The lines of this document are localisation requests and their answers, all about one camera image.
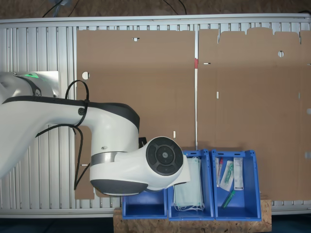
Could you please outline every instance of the brown cardboard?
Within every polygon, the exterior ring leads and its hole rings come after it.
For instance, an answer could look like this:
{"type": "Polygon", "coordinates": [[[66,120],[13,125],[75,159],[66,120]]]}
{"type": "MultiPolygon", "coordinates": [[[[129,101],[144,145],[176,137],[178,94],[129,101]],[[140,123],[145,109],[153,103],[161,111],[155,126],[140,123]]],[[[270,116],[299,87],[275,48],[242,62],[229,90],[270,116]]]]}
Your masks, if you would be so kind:
{"type": "Polygon", "coordinates": [[[272,200],[311,199],[311,34],[301,35],[302,44],[297,33],[253,28],[223,32],[218,44],[218,30],[199,34],[198,147],[254,150],[272,200]]]}
{"type": "MultiPolygon", "coordinates": [[[[90,101],[131,106],[140,116],[140,137],[173,138],[176,131],[179,146],[194,149],[194,32],[77,31],[79,80],[85,71],[90,75],[85,81],[90,101]]],[[[85,99],[80,83],[77,99],[85,99]]],[[[85,137],[84,146],[90,144],[85,137]]],[[[85,156],[89,161],[90,150],[85,156]]],[[[76,199],[94,197],[86,191],[89,181],[79,185],[83,190],[76,190],[76,199]]]]}

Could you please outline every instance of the hole in cardboard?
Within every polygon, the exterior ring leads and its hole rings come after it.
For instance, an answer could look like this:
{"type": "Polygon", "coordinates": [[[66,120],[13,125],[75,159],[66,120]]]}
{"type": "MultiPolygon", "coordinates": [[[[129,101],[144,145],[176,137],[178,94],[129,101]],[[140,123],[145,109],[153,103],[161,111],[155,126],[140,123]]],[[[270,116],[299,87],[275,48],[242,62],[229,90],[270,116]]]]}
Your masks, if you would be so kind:
{"type": "Polygon", "coordinates": [[[88,80],[89,79],[89,73],[88,72],[83,72],[82,73],[82,78],[84,79],[84,80],[88,80]]]}
{"type": "Polygon", "coordinates": [[[277,54],[278,54],[279,57],[284,57],[284,52],[283,51],[279,51],[277,54]]]}

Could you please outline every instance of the black circular cap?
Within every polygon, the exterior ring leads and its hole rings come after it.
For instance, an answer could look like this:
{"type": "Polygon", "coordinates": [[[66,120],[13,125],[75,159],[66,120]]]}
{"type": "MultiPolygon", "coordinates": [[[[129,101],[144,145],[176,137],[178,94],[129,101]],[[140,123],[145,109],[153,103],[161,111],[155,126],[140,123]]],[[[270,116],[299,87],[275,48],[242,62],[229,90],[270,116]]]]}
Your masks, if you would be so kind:
{"type": "Polygon", "coordinates": [[[157,137],[149,142],[146,159],[154,172],[162,176],[170,176],[183,165],[183,152],[173,140],[157,137]]]}

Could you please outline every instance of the black cable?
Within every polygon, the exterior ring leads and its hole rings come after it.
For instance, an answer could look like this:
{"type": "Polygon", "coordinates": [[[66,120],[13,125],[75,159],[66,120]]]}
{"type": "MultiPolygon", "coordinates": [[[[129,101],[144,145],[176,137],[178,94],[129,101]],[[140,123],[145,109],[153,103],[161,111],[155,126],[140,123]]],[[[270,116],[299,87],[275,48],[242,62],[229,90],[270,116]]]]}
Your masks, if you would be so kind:
{"type": "Polygon", "coordinates": [[[187,10],[186,10],[186,7],[185,7],[185,5],[183,4],[183,2],[181,1],[181,0],[178,0],[182,5],[183,5],[183,7],[184,7],[184,9],[185,9],[185,14],[187,14],[187,10]]]}
{"type": "Polygon", "coordinates": [[[61,4],[62,1],[63,1],[63,0],[60,0],[60,1],[59,1],[57,4],[55,4],[51,9],[49,9],[49,10],[42,16],[42,18],[44,18],[44,16],[46,16],[51,10],[53,10],[54,7],[56,7],[56,6],[58,6],[59,4],[61,4]]]}
{"type": "Polygon", "coordinates": [[[78,161],[77,161],[77,168],[76,168],[76,173],[74,175],[74,190],[76,190],[77,188],[77,185],[79,183],[79,181],[81,180],[82,176],[84,175],[84,173],[86,172],[86,170],[89,168],[90,164],[88,164],[86,166],[86,168],[83,170],[82,174],[80,175],[80,177],[78,178],[78,173],[79,173],[79,167],[80,167],[80,159],[81,159],[81,153],[82,153],[82,146],[83,146],[83,133],[82,131],[78,128],[78,126],[83,122],[83,120],[85,119],[86,117],[86,113],[87,113],[87,108],[88,108],[88,103],[89,103],[89,90],[88,90],[88,86],[85,82],[81,81],[81,80],[75,80],[73,81],[67,88],[67,91],[66,91],[66,94],[65,94],[65,99],[68,98],[68,94],[69,94],[69,90],[70,88],[76,83],[76,82],[82,82],[86,88],[86,99],[84,100],[85,102],[85,107],[84,107],[84,112],[83,112],[83,115],[82,115],[82,118],[80,119],[80,121],[78,122],[78,124],[76,125],[72,125],[72,124],[59,124],[59,125],[54,125],[52,127],[49,127],[43,131],[41,131],[40,133],[38,133],[36,135],[36,137],[46,133],[47,131],[50,131],[52,129],[55,129],[55,128],[58,128],[58,127],[62,127],[62,126],[68,126],[68,127],[71,127],[72,130],[74,131],[74,134],[76,134],[75,130],[76,129],[79,134],[80,134],[80,147],[79,147],[79,152],[78,152],[78,161]]]}
{"type": "Polygon", "coordinates": [[[72,14],[72,12],[74,11],[74,9],[76,9],[76,6],[78,5],[79,1],[80,1],[80,0],[77,1],[77,3],[75,4],[73,10],[72,10],[71,13],[68,15],[68,17],[71,16],[71,14],[72,14]]]}
{"type": "Polygon", "coordinates": [[[298,12],[298,14],[301,14],[301,13],[308,13],[309,15],[311,15],[311,11],[308,11],[308,10],[298,12]]]}
{"type": "Polygon", "coordinates": [[[173,11],[176,13],[176,14],[179,14],[179,13],[177,13],[175,10],[174,10],[174,8],[167,2],[167,1],[165,1],[165,0],[163,0],[166,4],[168,4],[172,9],[173,9],[173,11]]]}

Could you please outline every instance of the black floor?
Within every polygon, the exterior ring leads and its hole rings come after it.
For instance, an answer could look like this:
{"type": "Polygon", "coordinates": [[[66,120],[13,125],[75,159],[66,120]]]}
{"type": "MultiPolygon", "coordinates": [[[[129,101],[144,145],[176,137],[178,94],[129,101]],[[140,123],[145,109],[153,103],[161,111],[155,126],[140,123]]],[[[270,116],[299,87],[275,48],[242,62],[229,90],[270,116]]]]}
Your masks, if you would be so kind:
{"type": "MultiPolygon", "coordinates": [[[[113,233],[112,218],[0,219],[0,233],[113,233]]],[[[272,216],[273,233],[311,233],[311,215],[272,216]]]]}

